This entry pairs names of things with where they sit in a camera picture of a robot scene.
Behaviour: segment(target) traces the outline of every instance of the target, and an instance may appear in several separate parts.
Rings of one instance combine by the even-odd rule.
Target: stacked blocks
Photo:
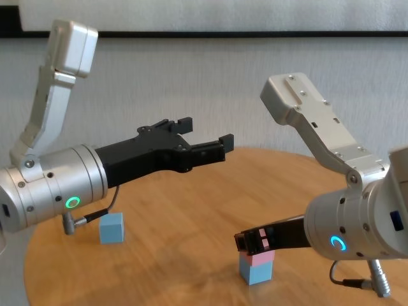
[[[264,229],[260,229],[259,234],[261,237],[265,237],[262,240],[264,247],[269,247]],[[270,281],[272,279],[274,258],[275,251],[267,251],[253,256],[247,255],[246,252],[240,252],[240,275],[248,285]]]
[[[100,218],[99,239],[101,244],[118,244],[124,241],[123,214],[107,214]]]

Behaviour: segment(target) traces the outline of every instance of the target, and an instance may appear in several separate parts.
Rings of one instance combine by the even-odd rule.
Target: round wooden table
[[[25,258],[32,306],[407,305],[406,261],[383,261],[392,297],[336,286],[331,261],[312,249],[278,250],[273,280],[248,286],[234,234],[305,212],[313,197],[345,187],[312,158],[236,149],[223,163],[153,173],[122,186],[125,242],[99,243],[98,221],[66,236],[61,217],[40,224]],[[74,211],[105,207],[108,197]],[[337,278],[368,277],[365,261],[341,262]]]

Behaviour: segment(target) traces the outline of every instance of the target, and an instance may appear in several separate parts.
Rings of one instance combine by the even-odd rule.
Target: white wall
[[[46,40],[0,40],[0,164],[29,117]],[[237,146],[309,154],[259,99],[273,74],[309,75],[356,139],[381,157],[408,144],[405,38],[100,39],[52,147],[106,145],[161,119],[191,116],[193,143],[235,134]]]

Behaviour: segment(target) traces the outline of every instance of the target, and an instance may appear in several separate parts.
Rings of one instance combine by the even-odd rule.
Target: pink block
[[[240,252],[240,256],[245,258],[251,266],[259,266],[275,259],[275,251],[268,251],[257,255],[248,256],[246,252]]]
[[[259,234],[261,235],[261,237],[265,237],[266,236],[265,229],[260,228],[259,229]]]

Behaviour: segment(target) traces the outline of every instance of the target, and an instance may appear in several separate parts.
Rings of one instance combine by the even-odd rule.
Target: screw
[[[353,184],[357,184],[358,180],[354,174],[350,176],[350,182],[352,182]]]
[[[24,163],[24,166],[27,168],[32,168],[34,167],[34,161],[32,159],[29,159],[28,161]]]

